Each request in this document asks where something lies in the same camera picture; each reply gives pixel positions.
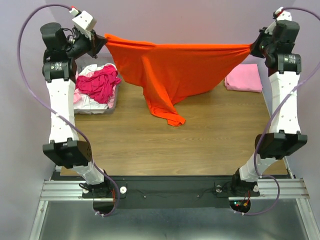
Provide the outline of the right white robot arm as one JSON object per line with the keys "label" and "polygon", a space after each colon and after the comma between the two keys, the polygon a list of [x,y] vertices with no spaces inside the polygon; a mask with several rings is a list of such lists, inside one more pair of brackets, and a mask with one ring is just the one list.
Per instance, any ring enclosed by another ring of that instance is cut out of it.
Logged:
{"label": "right white robot arm", "polygon": [[297,111],[297,86],[302,59],[292,52],[300,26],[291,20],[275,20],[263,27],[250,54],[264,58],[272,91],[272,114],[262,134],[255,138],[251,158],[232,176],[230,191],[236,196],[258,192],[257,181],[272,164],[303,147]]}

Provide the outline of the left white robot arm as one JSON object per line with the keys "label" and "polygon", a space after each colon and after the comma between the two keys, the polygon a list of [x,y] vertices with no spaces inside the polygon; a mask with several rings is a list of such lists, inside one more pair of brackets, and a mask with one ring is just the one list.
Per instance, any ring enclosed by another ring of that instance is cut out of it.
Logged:
{"label": "left white robot arm", "polygon": [[94,30],[85,36],[74,27],[76,38],[67,40],[63,28],[51,22],[40,28],[46,46],[42,73],[50,97],[51,130],[43,153],[57,166],[81,175],[85,183],[80,187],[96,197],[105,198],[115,190],[106,172],[97,167],[90,143],[79,139],[75,127],[74,91],[76,89],[76,59],[88,54],[95,58],[107,40]]}

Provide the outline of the orange t shirt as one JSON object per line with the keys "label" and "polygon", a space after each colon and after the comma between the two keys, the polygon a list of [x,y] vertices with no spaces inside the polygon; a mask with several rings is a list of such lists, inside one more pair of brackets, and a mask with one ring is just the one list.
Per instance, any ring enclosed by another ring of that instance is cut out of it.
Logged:
{"label": "orange t shirt", "polygon": [[174,105],[213,90],[251,52],[251,44],[155,44],[105,34],[123,79],[141,87],[152,115],[179,127]]}

